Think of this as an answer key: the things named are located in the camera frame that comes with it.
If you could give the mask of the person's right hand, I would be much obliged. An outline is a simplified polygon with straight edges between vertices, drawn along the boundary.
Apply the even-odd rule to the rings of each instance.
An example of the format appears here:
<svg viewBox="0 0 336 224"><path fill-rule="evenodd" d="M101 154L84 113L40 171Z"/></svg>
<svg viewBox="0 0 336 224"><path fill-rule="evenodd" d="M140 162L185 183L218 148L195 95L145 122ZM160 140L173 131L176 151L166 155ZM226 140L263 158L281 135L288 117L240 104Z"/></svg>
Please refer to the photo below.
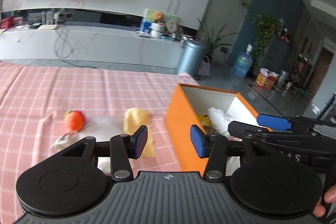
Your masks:
<svg viewBox="0 0 336 224"><path fill-rule="evenodd" d="M326 214L326 207L321 202L323 201L328 205L335 202L335 199L336 199L336 185L333 185L330 189L326 191L323 198L319 199L319 202L317 203L313 211L313 215L317 218L323 217Z"/></svg>

